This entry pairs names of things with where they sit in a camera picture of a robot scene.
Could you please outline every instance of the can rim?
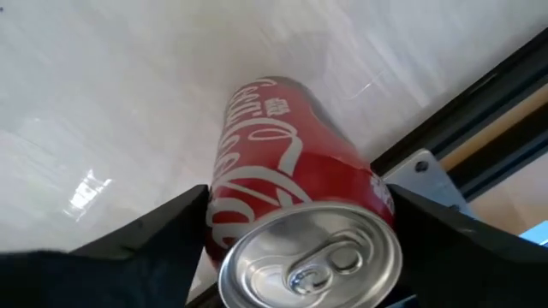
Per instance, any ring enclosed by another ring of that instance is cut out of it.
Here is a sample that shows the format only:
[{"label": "can rim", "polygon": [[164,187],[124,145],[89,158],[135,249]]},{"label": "can rim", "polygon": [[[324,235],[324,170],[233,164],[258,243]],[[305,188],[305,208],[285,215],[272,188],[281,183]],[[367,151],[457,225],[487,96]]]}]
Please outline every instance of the can rim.
[{"label": "can rim", "polygon": [[229,252],[224,258],[218,271],[218,291],[221,299],[228,308],[258,307],[256,304],[247,300],[247,298],[241,294],[240,290],[227,289],[233,286],[231,284],[232,281],[229,267],[232,264],[235,253],[240,250],[242,245],[245,244],[248,240],[252,239],[257,233],[263,231],[269,225],[272,225],[280,219],[297,213],[314,210],[349,210],[359,216],[363,216],[365,218],[375,221],[378,224],[378,227],[382,228],[383,231],[385,231],[390,243],[394,244],[394,260],[392,271],[390,272],[390,277],[386,279],[386,283],[381,287],[380,290],[378,290],[378,292],[375,293],[374,296],[368,299],[367,303],[369,304],[369,306],[374,307],[378,305],[388,295],[388,293],[397,284],[398,278],[402,272],[403,260],[402,248],[400,247],[399,241],[397,240],[396,234],[394,233],[393,229],[380,216],[361,206],[337,201],[317,201],[310,204],[299,204],[290,208],[273,211],[269,214],[266,214],[265,216],[262,216],[258,221],[253,222],[248,226],[246,233],[229,249]]}]

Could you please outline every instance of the metal bracket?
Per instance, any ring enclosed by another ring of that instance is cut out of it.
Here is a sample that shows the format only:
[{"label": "metal bracket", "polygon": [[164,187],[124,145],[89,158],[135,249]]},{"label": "metal bracket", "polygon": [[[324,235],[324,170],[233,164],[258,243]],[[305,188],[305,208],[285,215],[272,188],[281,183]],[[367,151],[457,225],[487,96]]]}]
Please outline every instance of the metal bracket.
[{"label": "metal bracket", "polygon": [[475,218],[461,192],[428,150],[418,150],[388,171],[383,180]]}]

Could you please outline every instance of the coca-cola can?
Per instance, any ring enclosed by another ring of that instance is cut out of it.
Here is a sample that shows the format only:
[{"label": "coca-cola can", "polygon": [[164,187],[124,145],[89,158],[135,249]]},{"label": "coca-cola can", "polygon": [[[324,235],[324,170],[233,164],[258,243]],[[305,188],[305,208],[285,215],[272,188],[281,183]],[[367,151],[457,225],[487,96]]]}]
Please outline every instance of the coca-cola can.
[{"label": "coca-cola can", "polygon": [[267,77],[230,99],[206,240],[227,307],[374,307],[402,268],[393,215],[303,85]]}]

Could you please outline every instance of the white marble surface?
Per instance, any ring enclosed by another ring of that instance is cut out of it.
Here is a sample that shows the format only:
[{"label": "white marble surface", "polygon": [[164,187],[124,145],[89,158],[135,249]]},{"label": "white marble surface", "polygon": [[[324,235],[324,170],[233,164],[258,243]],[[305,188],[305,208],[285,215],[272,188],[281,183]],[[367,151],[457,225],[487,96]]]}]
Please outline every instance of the white marble surface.
[{"label": "white marble surface", "polygon": [[254,78],[305,83],[373,159],[548,26],[546,0],[0,6],[2,251],[70,250],[207,183]]}]

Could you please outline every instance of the can top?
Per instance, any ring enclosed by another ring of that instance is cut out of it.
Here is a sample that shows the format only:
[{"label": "can top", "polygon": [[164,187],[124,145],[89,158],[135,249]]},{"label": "can top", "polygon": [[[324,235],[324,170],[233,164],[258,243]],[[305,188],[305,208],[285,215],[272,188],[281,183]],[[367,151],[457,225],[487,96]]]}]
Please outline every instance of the can top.
[{"label": "can top", "polygon": [[402,252],[362,207],[314,202],[262,217],[219,270],[229,308],[374,307],[395,286]]}]

